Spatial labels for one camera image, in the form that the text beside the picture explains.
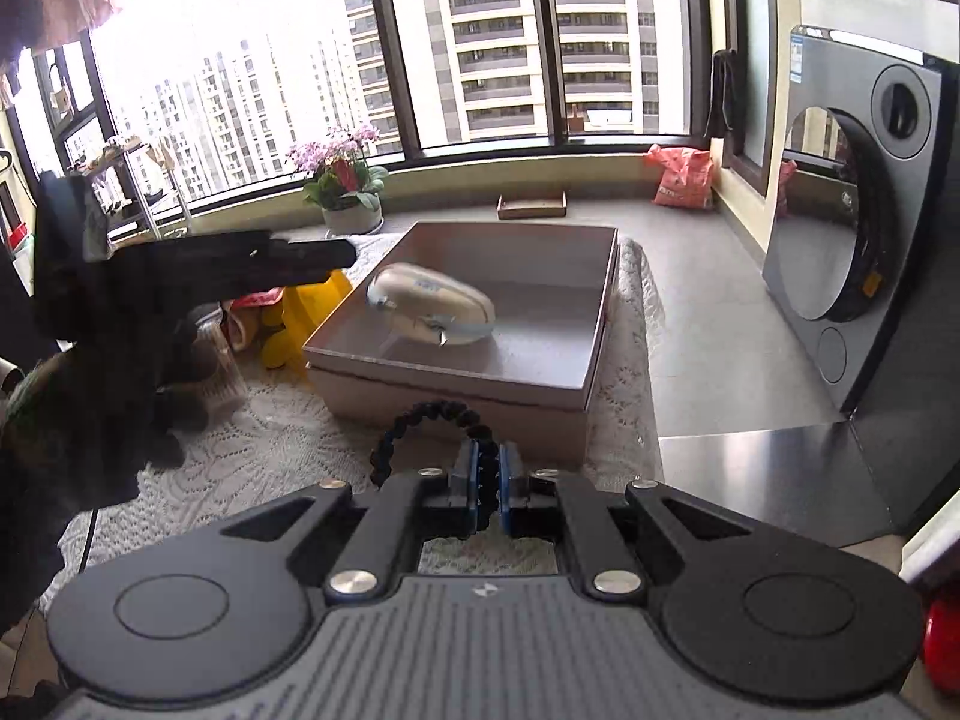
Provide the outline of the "dark gloved left hand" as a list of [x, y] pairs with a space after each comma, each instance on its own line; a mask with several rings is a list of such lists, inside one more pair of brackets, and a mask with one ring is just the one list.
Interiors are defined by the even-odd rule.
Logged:
[[212, 314], [142, 317], [29, 372], [2, 419], [2, 499], [62, 511], [121, 504], [147, 466], [184, 463], [178, 437], [213, 421], [202, 387], [220, 369], [200, 336]]

